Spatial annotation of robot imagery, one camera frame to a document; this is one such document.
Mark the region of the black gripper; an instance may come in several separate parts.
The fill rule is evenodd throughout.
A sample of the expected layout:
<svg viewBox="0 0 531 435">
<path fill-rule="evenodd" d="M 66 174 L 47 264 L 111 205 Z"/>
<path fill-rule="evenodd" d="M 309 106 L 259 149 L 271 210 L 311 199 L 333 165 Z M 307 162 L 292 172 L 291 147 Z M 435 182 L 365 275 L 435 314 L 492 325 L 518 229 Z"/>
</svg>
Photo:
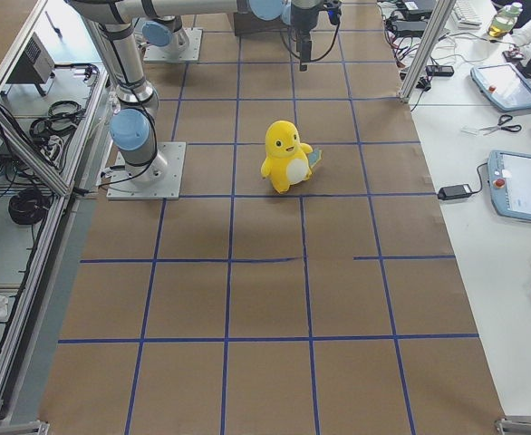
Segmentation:
<svg viewBox="0 0 531 435">
<path fill-rule="evenodd" d="M 339 0 L 291 1 L 290 26 L 294 29 L 300 62 L 319 62 L 333 49 L 341 25 L 341 7 L 342 2 Z M 330 48 L 318 58 L 313 59 L 311 32 L 318 25 L 318 16 L 321 12 L 328 14 L 330 24 L 335 27 L 334 37 Z M 300 63 L 299 71 L 306 72 L 307 64 Z"/>
</svg>

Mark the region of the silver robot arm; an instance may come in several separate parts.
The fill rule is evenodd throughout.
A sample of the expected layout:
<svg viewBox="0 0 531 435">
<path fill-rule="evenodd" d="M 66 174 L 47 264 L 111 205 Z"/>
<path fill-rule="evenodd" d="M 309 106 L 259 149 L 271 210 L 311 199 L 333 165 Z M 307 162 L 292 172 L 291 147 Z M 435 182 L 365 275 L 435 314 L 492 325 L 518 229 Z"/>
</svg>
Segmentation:
<svg viewBox="0 0 531 435">
<path fill-rule="evenodd" d="M 210 15 L 221 13 L 251 13 L 269 21 L 286 16 L 293 30 L 296 50 L 291 52 L 299 60 L 302 72 L 314 63 L 311 32 L 318 25 L 318 15 L 326 12 L 330 23 L 340 27 L 340 1 L 69 1 L 67 3 L 94 27 L 98 35 L 93 42 L 105 54 L 107 72 L 117 80 L 116 94 L 125 106 L 144 106 L 158 96 L 147 80 L 141 54 L 134 37 L 133 21 L 147 18 L 153 22 L 182 15 Z"/>
<path fill-rule="evenodd" d="M 183 29 L 180 15 L 166 15 L 144 23 L 141 29 L 149 45 L 171 55 L 182 53 L 189 47 L 188 35 Z"/>
</svg>

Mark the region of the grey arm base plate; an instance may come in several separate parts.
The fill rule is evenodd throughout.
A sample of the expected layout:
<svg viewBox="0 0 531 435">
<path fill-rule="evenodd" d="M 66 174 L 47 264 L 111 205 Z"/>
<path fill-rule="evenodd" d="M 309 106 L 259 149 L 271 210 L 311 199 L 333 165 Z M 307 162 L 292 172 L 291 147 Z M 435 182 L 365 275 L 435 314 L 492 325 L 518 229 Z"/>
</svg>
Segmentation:
<svg viewBox="0 0 531 435">
<path fill-rule="evenodd" d="M 178 199 L 186 155 L 185 142 L 159 142 L 158 155 L 151 166 L 138 177 L 141 169 L 129 165 L 114 171 L 107 185 L 108 200 Z"/>
</svg>

